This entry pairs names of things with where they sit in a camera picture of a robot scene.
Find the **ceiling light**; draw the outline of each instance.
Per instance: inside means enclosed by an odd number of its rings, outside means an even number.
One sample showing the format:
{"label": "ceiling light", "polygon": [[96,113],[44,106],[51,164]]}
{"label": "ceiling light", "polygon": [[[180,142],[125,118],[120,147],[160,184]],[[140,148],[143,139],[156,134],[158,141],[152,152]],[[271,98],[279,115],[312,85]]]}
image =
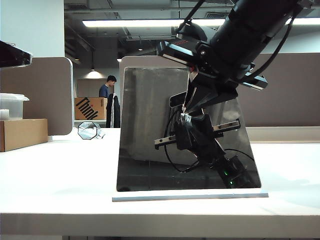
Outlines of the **ceiling light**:
{"label": "ceiling light", "polygon": [[[289,24],[291,18],[286,21],[285,24]],[[293,25],[320,25],[320,18],[308,17],[308,18],[296,18],[293,21]]]}
{"label": "ceiling light", "polygon": [[85,79],[105,79],[106,77],[101,74],[100,72],[95,70],[94,66],[94,51],[95,49],[91,49],[91,72],[89,72],[87,75],[85,75]]}
{"label": "ceiling light", "polygon": [[[130,20],[83,20],[88,28],[118,27],[178,27],[183,19],[130,19]],[[193,19],[192,22],[201,26],[220,26],[224,19]]]}

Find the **gray wall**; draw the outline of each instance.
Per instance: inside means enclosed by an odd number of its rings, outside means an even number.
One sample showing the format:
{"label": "gray wall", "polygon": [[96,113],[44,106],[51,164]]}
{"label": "gray wall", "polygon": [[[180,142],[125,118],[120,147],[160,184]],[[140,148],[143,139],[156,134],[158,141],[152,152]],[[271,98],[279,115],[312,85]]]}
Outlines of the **gray wall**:
{"label": "gray wall", "polygon": [[[271,54],[260,54],[261,66]],[[244,120],[256,126],[320,126],[320,53],[279,53],[263,72],[262,91],[237,88]]]}

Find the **gray partition panel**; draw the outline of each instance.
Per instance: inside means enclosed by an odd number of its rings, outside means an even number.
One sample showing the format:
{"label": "gray partition panel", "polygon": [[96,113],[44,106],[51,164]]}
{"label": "gray partition panel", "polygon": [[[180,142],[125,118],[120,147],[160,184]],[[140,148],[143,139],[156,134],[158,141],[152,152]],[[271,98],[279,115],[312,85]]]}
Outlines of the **gray partition panel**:
{"label": "gray partition panel", "polygon": [[[258,69],[271,54],[260,54]],[[247,127],[320,126],[320,53],[279,53],[263,72],[268,86],[237,88]]]}
{"label": "gray partition panel", "polygon": [[73,71],[65,57],[33,57],[26,67],[1,70],[1,92],[23,94],[23,118],[48,119],[48,134],[66,135],[73,127]]}

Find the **fluorescent light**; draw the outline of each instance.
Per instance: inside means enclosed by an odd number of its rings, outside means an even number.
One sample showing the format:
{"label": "fluorescent light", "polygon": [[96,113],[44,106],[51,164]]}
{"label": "fluorescent light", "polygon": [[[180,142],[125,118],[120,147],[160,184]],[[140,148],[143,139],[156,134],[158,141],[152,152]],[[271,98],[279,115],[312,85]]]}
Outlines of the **fluorescent light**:
{"label": "fluorescent light", "polygon": [[[83,20],[88,28],[119,28],[119,27],[178,27],[183,19],[131,19],[131,20]],[[194,19],[193,23],[201,26],[220,26],[224,19]]]}
{"label": "fluorescent light", "polygon": [[[285,24],[289,24],[291,18],[286,21]],[[293,25],[320,25],[320,18],[317,17],[308,17],[308,18],[296,18],[293,21]]]}

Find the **white table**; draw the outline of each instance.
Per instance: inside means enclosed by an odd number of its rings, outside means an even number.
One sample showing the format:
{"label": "white table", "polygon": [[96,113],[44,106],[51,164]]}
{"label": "white table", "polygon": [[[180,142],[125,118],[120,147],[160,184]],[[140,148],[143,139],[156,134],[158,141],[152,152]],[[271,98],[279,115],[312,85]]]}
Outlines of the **white table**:
{"label": "white table", "polygon": [[268,198],[112,202],[119,129],[0,153],[3,235],[319,238],[320,144],[254,143]]}

